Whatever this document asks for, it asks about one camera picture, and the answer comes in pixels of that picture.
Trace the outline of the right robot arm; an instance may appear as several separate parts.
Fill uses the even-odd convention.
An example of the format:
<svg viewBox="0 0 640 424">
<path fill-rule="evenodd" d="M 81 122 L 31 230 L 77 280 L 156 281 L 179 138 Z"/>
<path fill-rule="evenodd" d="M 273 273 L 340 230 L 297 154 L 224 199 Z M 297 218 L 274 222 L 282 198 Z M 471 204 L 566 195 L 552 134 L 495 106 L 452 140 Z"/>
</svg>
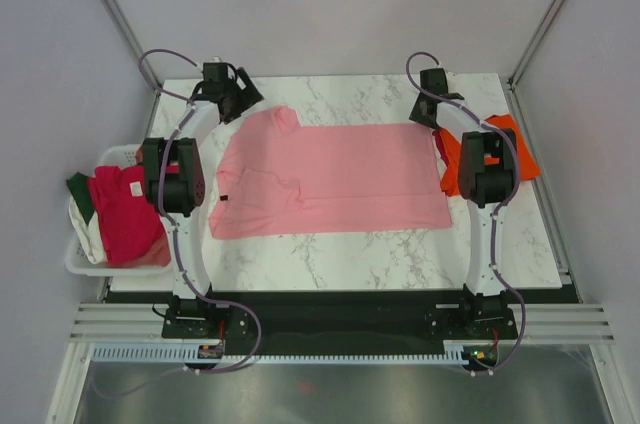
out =
<svg viewBox="0 0 640 424">
<path fill-rule="evenodd" d="M 481 119 L 458 93 L 449 91 L 446 71 L 422 70 L 409 79 L 419 95 L 410 120 L 432 130 L 447 131 L 460 143 L 457 183 L 470 219 L 470 264 L 458 325 L 477 338 L 497 331 L 513 333 L 513 313 L 508 307 L 509 287 L 500 273 L 502 233 L 506 206 L 520 184 L 517 139 Z"/>
</svg>

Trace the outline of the pink t shirt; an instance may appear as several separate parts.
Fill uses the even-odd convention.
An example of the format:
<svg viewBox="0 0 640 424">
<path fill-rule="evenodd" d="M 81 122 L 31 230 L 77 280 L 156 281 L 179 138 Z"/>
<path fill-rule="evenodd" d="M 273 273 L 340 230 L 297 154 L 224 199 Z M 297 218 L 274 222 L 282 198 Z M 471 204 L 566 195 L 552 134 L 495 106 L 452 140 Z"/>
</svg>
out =
<svg viewBox="0 0 640 424">
<path fill-rule="evenodd" d="M 270 108 L 233 134 L 216 179 L 218 240 L 452 224 L 430 132 L 413 123 L 303 126 Z"/>
</svg>

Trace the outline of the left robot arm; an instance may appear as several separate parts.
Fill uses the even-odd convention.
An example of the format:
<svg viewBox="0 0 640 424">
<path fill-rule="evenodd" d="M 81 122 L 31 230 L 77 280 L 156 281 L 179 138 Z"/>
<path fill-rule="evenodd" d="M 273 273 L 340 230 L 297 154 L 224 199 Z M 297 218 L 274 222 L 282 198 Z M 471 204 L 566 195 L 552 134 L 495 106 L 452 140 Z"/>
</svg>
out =
<svg viewBox="0 0 640 424">
<path fill-rule="evenodd" d="M 253 322 L 262 337 L 261 322 L 244 304 L 211 297 L 201 244 L 200 214 L 206 210 L 211 185 L 206 181 L 200 149 L 219 125 L 229 124 L 263 99 L 246 71 L 228 62 L 194 64 L 201 73 L 188 95 L 156 90 L 185 103 L 185 110 L 166 138 L 147 138 L 142 144 L 144 193 L 158 213 L 167 235 L 173 297 L 165 322 L 185 326 L 198 337 L 216 332 L 219 323 L 230 323 L 236 311 L 245 323 Z"/>
</svg>

